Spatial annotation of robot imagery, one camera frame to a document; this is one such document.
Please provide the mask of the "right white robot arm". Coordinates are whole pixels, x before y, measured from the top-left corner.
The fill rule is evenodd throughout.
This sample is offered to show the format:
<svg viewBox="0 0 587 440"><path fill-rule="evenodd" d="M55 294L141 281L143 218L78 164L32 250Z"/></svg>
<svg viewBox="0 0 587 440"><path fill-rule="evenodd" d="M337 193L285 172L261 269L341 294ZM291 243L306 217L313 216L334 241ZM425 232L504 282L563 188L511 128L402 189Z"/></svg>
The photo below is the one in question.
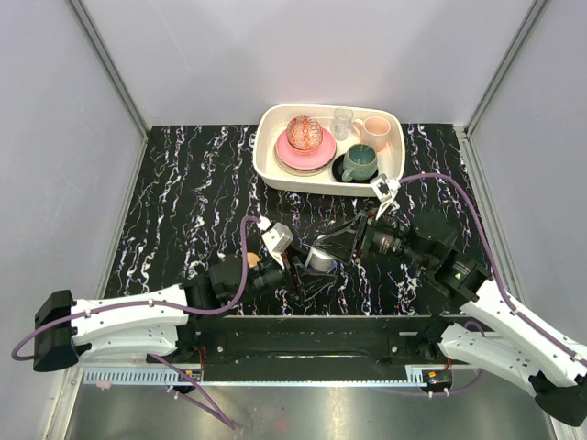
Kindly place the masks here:
<svg viewBox="0 0 587 440"><path fill-rule="evenodd" d="M481 263L457 250L456 230L439 212L417 214L409 226L361 211L320 236L314 248L340 262L396 257L419 269L434 298L488 325L501 341L463 325L441 324L416 340L427 363L463 361L527 392L549 416L579 426L586 420L586 346L519 302Z"/></svg>

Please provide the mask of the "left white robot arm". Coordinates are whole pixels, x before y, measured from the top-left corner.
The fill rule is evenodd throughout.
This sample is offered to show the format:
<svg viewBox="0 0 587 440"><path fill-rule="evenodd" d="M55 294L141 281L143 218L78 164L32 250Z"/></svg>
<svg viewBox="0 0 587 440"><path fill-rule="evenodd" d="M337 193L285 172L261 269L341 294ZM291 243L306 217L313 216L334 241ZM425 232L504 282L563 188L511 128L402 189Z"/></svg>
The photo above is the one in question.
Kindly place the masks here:
<svg viewBox="0 0 587 440"><path fill-rule="evenodd" d="M267 262L250 252L222 258L185 284L133 298L75 300L68 290L56 291L34 317L33 369L53 372L80 361L150 354L189 362L198 350L187 327L190 316L219 316L230 301L250 303L276 291L312 299L336 282L334 266L333 258L315 249Z"/></svg>

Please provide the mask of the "white pill bottle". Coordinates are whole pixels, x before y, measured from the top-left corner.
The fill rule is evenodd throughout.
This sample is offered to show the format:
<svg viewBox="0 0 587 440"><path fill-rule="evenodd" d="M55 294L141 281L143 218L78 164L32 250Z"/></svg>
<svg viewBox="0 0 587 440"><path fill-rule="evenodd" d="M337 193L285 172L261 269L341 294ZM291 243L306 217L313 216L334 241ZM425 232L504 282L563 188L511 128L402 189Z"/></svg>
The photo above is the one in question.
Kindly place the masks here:
<svg viewBox="0 0 587 440"><path fill-rule="evenodd" d="M320 272L330 272L336 266L336 262L334 258L326 252L315 247L311 247L305 262L305 266Z"/></svg>

